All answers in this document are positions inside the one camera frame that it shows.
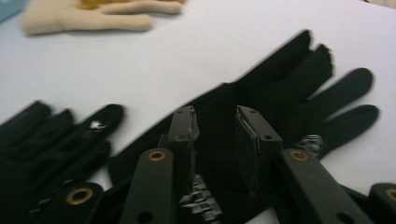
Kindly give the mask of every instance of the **beige glove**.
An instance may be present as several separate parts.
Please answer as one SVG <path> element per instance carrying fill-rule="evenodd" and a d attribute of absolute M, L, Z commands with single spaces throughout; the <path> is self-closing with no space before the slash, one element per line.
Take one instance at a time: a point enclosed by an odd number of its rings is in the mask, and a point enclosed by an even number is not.
<path fill-rule="evenodd" d="M 95 10 L 79 9 L 78 4 L 79 0 L 31 0 L 23 14 L 21 28 L 28 35 L 68 30 L 147 31 L 153 20 L 139 13 L 176 14 L 182 9 L 179 2 L 152 0 L 101 5 Z"/>

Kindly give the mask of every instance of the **glove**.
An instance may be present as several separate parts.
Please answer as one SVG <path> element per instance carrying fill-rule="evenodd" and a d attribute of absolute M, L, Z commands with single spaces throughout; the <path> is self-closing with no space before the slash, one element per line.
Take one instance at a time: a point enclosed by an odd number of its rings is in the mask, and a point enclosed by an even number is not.
<path fill-rule="evenodd" d="M 105 163 L 111 148 L 103 139 L 120 124 L 123 108 L 107 105 L 78 125 L 69 110 L 50 113 L 35 102 L 0 126 L 1 223 L 29 223 L 38 202 Z"/>
<path fill-rule="evenodd" d="M 326 47 L 310 50 L 309 44 L 310 34 L 303 31 L 239 80 L 187 103 L 194 106 L 200 129 L 194 145 L 198 151 L 196 173 L 219 203 L 222 223 L 245 223 L 272 203 L 270 198 L 252 198 L 242 181 L 234 144 L 238 105 L 258 110 L 284 140 L 284 147 L 302 145 L 300 139 L 305 135 L 320 136 L 320 150 L 311 147 L 320 158 L 359 136 L 377 119 L 378 109 L 363 105 L 328 120 L 367 93 L 373 75 L 367 69 L 357 69 L 312 97 L 331 78 L 332 63 Z M 171 117 L 160 121 L 110 159 L 108 169 L 114 185 L 133 175 L 139 155 L 157 146 L 170 121 Z M 177 223 L 204 223 L 200 215 L 188 213 L 178 208 Z"/>
<path fill-rule="evenodd" d="M 177 14 L 181 11 L 179 2 L 151 0 L 102 5 L 95 10 L 78 6 L 79 0 L 31 0 L 23 14 L 21 28 L 28 35 L 71 30 L 147 31 L 152 27 L 152 18 L 140 13 Z"/>

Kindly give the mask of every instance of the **white table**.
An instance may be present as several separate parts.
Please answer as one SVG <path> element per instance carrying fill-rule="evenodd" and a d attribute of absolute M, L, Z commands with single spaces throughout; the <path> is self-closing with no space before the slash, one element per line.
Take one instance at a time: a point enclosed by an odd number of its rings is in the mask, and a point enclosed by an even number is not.
<path fill-rule="evenodd" d="M 333 54 L 334 78 L 367 67 L 375 85 L 354 105 L 381 109 L 377 124 L 322 163 L 367 194 L 396 183 L 396 10 L 354 0 L 190 0 L 178 16 L 153 14 L 152 31 L 25 36 L 21 16 L 0 24 L 0 122 L 41 99 L 78 121 L 103 105 L 125 105 L 110 137 L 114 154 L 177 107 L 241 77 L 303 29 Z M 105 171 L 94 181 L 110 188 Z M 276 223 L 269 210 L 252 220 Z"/>

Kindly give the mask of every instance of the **black glove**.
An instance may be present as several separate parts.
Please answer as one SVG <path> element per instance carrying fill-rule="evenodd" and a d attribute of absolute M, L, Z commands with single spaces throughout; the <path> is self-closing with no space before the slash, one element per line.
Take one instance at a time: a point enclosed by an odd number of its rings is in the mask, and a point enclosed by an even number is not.
<path fill-rule="evenodd" d="M 317 135 L 322 144 L 317 144 L 319 150 L 312 148 L 319 157 L 357 137 L 377 119 L 377 108 L 365 105 L 327 120 L 335 111 L 363 96 L 373 77 L 367 69 L 357 69 L 309 99 L 332 76 L 328 49 L 319 46 L 311 51 L 309 43 L 309 33 L 304 31 L 239 80 L 223 84 L 187 104 L 194 106 L 200 129 L 195 143 L 196 173 L 201 174 L 219 203 L 222 223 L 244 223 L 271 203 L 270 198 L 250 197 L 243 184 L 234 143 L 238 105 L 258 110 L 283 138 L 285 147 L 303 146 L 302 137 Z M 139 155 L 158 145 L 170 122 L 171 117 L 160 121 L 110 160 L 113 184 L 131 178 Z M 179 208 L 177 223 L 204 223 L 201 215 L 189 212 Z"/>
<path fill-rule="evenodd" d="M 35 102 L 0 126 L 0 223 L 33 221 L 38 202 L 104 164 L 111 148 L 103 139 L 120 124 L 123 108 L 107 105 L 78 125 L 69 110 L 50 114 Z"/>

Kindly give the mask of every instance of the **white surface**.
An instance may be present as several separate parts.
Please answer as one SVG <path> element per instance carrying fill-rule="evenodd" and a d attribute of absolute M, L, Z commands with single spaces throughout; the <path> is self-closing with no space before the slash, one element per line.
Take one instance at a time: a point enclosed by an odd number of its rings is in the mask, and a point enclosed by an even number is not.
<path fill-rule="evenodd" d="M 190 99 L 237 79 L 303 29 L 333 54 L 332 82 L 357 67 L 375 85 L 356 102 L 377 105 L 378 123 L 326 157 L 329 172 L 367 193 L 396 183 L 396 11 L 360 1 L 190 0 L 179 16 L 154 15 L 146 33 L 69 32 L 27 37 L 21 17 L 0 24 L 0 122 L 33 100 L 78 120 L 106 104 L 122 104 L 126 118 L 110 140 L 121 151 Z M 95 181 L 109 188 L 106 172 Z M 276 223 L 266 212 L 255 223 Z"/>

